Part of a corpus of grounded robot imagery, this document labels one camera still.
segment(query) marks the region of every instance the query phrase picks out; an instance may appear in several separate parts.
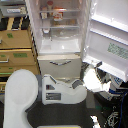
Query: refrigerator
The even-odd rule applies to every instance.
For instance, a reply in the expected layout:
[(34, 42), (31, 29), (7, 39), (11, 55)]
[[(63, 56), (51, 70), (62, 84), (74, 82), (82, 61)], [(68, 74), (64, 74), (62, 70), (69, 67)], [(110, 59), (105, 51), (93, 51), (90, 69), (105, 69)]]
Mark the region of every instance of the refrigerator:
[(128, 81), (127, 0), (26, 0), (42, 77), (79, 78), (82, 62)]

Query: refrigerator shelf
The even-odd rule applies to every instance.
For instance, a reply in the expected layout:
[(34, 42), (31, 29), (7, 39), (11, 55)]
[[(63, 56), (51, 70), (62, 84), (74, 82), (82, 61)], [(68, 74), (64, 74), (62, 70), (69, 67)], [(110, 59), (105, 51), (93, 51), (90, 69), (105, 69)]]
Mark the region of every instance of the refrigerator shelf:
[(39, 11), (39, 13), (49, 13), (49, 12), (79, 12), (79, 8), (71, 8), (71, 9), (52, 9), (47, 11)]
[(125, 24), (123, 24), (121, 22), (118, 22), (115, 19), (106, 18), (104, 16), (100, 16), (100, 15), (96, 15), (96, 14), (93, 15), (91, 17), (91, 19), (95, 20), (95, 21), (98, 21), (98, 22), (101, 22), (103, 24), (109, 25), (111, 27), (120, 29), (122, 31), (128, 32), (128, 25), (125, 25)]
[(51, 28), (51, 29), (58, 29), (58, 28), (79, 28), (79, 25), (54, 25), (54, 26), (49, 26), (49, 27), (41, 27), (41, 28)]
[[(77, 19), (78, 16), (63, 16), (63, 20), (70, 20), (70, 19)], [(42, 19), (42, 20), (54, 20), (54, 17), (47, 17), (46, 19)]]
[(79, 24), (77, 19), (63, 19), (61, 21), (54, 21), (54, 20), (43, 20), (42, 21), (42, 29), (52, 28), (79, 28)]

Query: refrigerator drawer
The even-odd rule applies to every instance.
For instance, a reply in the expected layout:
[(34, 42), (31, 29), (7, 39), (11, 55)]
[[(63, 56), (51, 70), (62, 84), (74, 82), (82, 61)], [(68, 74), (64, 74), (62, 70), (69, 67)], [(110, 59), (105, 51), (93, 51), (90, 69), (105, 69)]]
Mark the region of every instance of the refrigerator drawer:
[(54, 78), (79, 78), (81, 59), (78, 55), (38, 56), (42, 76), (50, 74)]
[(0, 31), (0, 49), (31, 48), (28, 31)]
[(31, 49), (0, 50), (0, 66), (34, 65)]
[(22, 17), (27, 14), (25, 5), (1, 6), (1, 11), (5, 17)]
[(36, 65), (30, 66), (9, 66), (9, 67), (0, 67), (0, 77), (10, 76), (14, 71), (19, 69), (26, 69), (31, 71), (33, 74), (38, 75), (39, 71)]

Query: open refrigerator door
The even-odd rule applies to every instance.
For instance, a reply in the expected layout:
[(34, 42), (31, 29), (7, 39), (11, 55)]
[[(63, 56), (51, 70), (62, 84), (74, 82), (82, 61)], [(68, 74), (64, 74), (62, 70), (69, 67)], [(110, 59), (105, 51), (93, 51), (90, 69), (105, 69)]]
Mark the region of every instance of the open refrigerator door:
[(93, 0), (83, 62), (128, 81), (128, 1)]

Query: floor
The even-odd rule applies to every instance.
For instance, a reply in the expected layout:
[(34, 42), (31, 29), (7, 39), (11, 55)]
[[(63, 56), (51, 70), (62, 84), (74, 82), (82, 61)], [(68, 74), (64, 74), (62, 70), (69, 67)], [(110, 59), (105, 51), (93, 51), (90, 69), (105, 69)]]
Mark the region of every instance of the floor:
[[(76, 105), (51, 104), (43, 105), (37, 102), (32, 110), (28, 112), (28, 121), (37, 128), (47, 125), (79, 125), (81, 128), (92, 128), (93, 121), (90, 116), (97, 116), (101, 128), (106, 118), (101, 113), (101, 107), (92, 93), (82, 103)], [(3, 127), (4, 105), (0, 103), (0, 128)]]

